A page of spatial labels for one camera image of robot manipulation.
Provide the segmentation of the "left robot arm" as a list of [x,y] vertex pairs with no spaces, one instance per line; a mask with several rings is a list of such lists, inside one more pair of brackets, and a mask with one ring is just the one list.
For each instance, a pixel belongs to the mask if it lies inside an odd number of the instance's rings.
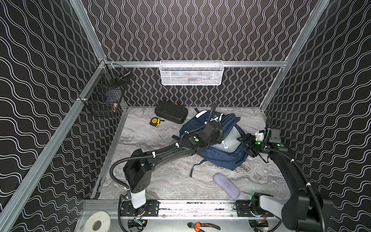
[[201,127],[186,131],[174,144],[148,152],[138,149],[131,157],[120,159],[111,165],[111,179],[125,188],[135,209],[146,205],[146,188],[150,185],[152,172],[158,167],[199,154],[222,142],[223,127],[215,114],[216,107],[217,103],[214,103]]

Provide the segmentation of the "navy blue backpack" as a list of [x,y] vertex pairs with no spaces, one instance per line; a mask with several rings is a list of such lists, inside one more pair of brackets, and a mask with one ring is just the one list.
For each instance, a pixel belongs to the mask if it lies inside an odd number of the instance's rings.
[[[204,125],[209,117],[210,110],[198,110],[194,108],[197,115],[186,122],[179,130],[179,136],[173,135],[172,138],[179,140],[180,136],[185,134],[186,131],[191,131],[200,128]],[[221,116],[221,125],[223,127],[223,140],[220,144],[214,144],[208,147],[205,151],[199,153],[203,160],[195,164],[191,171],[190,177],[193,175],[193,170],[195,166],[198,166],[204,162],[211,162],[218,167],[229,169],[231,171],[235,170],[237,167],[241,166],[247,159],[248,154],[245,152],[245,145],[238,140],[238,138],[243,137],[245,132],[243,129],[237,125],[241,120],[234,113],[223,114],[215,112],[214,116]]]

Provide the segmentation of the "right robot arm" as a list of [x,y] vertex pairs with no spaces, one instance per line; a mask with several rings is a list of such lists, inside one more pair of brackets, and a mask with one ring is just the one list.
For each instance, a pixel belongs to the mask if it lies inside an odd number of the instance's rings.
[[297,232],[325,232],[333,202],[315,191],[309,178],[294,159],[290,147],[282,143],[278,128],[267,118],[263,130],[239,138],[248,155],[266,154],[280,170],[290,191],[290,198],[281,201],[269,194],[255,193],[250,202],[251,213],[276,216],[288,230]]

